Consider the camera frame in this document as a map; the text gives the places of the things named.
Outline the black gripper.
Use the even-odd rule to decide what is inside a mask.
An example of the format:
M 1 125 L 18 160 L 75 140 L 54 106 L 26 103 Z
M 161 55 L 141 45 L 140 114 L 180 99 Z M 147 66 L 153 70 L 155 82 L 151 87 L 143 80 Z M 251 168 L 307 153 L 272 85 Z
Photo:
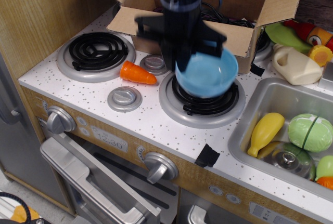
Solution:
M 226 37 L 203 22 L 201 1 L 184 4 L 184 0 L 161 0 L 163 14 L 135 18 L 137 36 L 158 42 L 166 67 L 171 71 L 177 65 L 184 72 L 196 52 L 222 55 Z

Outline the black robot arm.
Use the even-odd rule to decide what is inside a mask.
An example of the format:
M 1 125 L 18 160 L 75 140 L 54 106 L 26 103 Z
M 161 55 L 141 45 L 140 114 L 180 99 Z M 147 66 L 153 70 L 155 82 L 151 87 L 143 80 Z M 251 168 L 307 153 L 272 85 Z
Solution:
M 158 42 L 167 69 L 184 72 L 197 52 L 221 57 L 227 38 L 201 17 L 202 0 L 160 0 L 161 16 L 135 18 L 137 36 Z

